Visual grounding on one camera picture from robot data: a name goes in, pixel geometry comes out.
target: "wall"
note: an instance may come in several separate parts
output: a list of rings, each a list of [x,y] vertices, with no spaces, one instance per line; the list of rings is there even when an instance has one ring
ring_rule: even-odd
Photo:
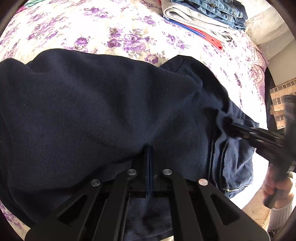
[[[269,60],[268,68],[276,86],[296,77],[296,40]]]

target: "floral pattern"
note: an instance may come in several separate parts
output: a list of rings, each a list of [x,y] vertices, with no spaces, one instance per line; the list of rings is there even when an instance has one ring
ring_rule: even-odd
[[[237,31],[220,51],[162,15],[158,0],[39,2],[18,12],[6,27],[0,37],[0,61],[28,63],[51,48],[123,56],[155,66],[179,54],[192,56],[214,73],[242,111],[266,128],[266,61],[249,37]],[[0,209],[24,237],[28,227],[2,204]]]

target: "dark navy garment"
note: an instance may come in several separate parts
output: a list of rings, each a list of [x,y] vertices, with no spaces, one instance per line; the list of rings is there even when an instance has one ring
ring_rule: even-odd
[[[236,0],[172,0],[194,11],[225,23],[236,30],[245,30],[248,19],[244,5]]]
[[[32,226],[93,178],[130,168],[146,144],[160,169],[208,179],[227,197],[252,183],[254,148],[223,121],[258,124],[199,61],[160,67],[119,56],[52,49],[0,63],[0,200]],[[172,235],[166,199],[131,199],[124,240]]]

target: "bed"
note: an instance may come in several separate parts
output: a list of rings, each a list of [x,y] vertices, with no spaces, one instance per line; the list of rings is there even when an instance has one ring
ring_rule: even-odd
[[[264,71],[267,61],[243,32],[218,50],[206,40],[163,18],[158,0],[44,0],[23,7],[0,37],[0,61],[28,63],[46,49],[63,48],[124,56],[160,66],[176,55],[206,65],[230,99],[261,128],[267,128]],[[268,162],[254,153],[253,184],[231,199],[243,208],[261,187]],[[14,230],[24,239],[29,227],[0,202]]]

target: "stack of folded clothes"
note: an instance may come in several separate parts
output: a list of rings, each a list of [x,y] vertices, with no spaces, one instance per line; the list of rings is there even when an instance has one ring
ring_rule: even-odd
[[[236,0],[161,0],[161,6],[167,20],[192,32],[201,30],[214,42],[230,42],[233,33],[246,29],[245,7]]]

